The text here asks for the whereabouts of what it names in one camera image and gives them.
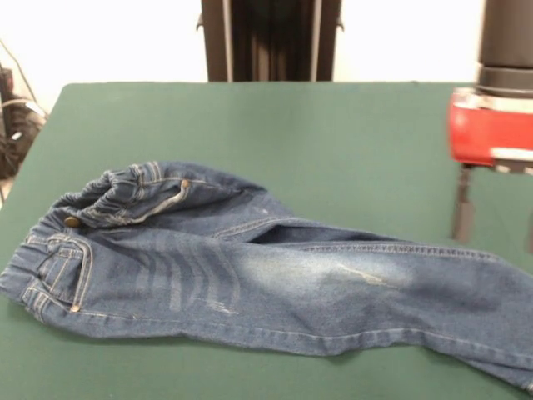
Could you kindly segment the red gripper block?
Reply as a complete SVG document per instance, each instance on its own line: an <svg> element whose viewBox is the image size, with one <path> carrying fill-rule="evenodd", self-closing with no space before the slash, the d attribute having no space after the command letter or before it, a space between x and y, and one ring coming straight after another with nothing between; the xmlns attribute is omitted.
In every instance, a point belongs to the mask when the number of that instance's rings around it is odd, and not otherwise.
<svg viewBox="0 0 533 400"><path fill-rule="evenodd" d="M448 107L447 128L451 156L461 163L451 237L469 242L474 219L469 198L473 167L532 173L532 100L457 87Z"/></svg>

